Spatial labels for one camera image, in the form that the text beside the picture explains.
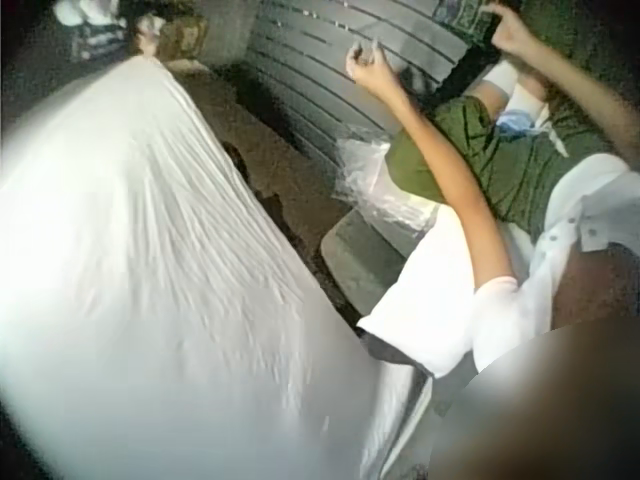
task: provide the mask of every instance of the white sheet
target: white sheet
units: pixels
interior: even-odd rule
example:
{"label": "white sheet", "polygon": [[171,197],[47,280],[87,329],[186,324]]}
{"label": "white sheet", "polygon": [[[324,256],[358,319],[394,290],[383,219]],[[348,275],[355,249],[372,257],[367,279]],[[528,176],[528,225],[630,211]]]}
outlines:
{"label": "white sheet", "polygon": [[5,149],[0,392],[65,478],[374,478],[373,361],[190,98],[137,57]]}

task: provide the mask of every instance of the white sleeve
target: white sleeve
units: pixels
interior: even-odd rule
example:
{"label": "white sleeve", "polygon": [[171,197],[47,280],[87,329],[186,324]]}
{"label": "white sleeve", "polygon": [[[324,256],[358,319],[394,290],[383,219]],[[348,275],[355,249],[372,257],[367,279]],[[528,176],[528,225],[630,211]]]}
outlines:
{"label": "white sleeve", "polygon": [[513,277],[496,278],[478,289],[472,306],[473,358],[478,372],[536,336],[544,319]]}

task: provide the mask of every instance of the hand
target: hand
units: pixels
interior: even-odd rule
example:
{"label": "hand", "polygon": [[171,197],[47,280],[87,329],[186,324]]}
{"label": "hand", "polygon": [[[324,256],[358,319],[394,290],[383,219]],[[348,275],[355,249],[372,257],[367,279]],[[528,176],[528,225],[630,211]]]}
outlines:
{"label": "hand", "polygon": [[347,74],[358,85],[390,105],[404,94],[404,90],[377,41],[374,41],[372,51],[371,58],[365,59],[359,44],[351,47],[347,54]]}
{"label": "hand", "polygon": [[538,40],[513,10],[491,3],[481,7],[480,11],[493,13],[502,19],[491,40],[497,48],[523,60],[535,50]]}

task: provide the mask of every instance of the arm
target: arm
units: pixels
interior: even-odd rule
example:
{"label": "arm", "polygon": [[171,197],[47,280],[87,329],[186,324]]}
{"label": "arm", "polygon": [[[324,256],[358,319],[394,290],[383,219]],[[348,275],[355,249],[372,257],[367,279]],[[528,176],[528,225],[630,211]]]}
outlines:
{"label": "arm", "polygon": [[374,47],[373,61],[358,60],[357,49],[347,58],[347,72],[382,100],[404,126],[433,172],[465,234],[476,288],[494,278],[510,276],[509,255],[496,220],[466,162],[453,145],[411,104],[391,71],[384,53]]}
{"label": "arm", "polygon": [[493,37],[496,47],[519,57],[564,91],[627,161],[640,157],[640,113],[630,103],[536,39],[507,7],[492,4],[484,10],[502,18]]}

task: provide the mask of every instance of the wall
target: wall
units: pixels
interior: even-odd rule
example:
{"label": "wall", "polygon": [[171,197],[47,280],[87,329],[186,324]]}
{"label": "wall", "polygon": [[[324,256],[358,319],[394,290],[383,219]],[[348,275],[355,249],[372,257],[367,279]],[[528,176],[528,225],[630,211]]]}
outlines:
{"label": "wall", "polygon": [[210,66],[236,63],[244,57],[260,0],[200,0],[209,20],[209,35],[200,61]]}
{"label": "wall", "polygon": [[244,59],[249,76],[269,93],[269,105],[281,112],[270,125],[286,124],[292,143],[328,177],[337,171],[336,141],[345,125],[395,133],[399,126],[387,109],[347,77],[346,52],[355,41],[366,45],[378,38],[406,86],[420,94],[437,90],[467,52],[460,39],[433,21],[437,5],[437,0],[263,0]]}

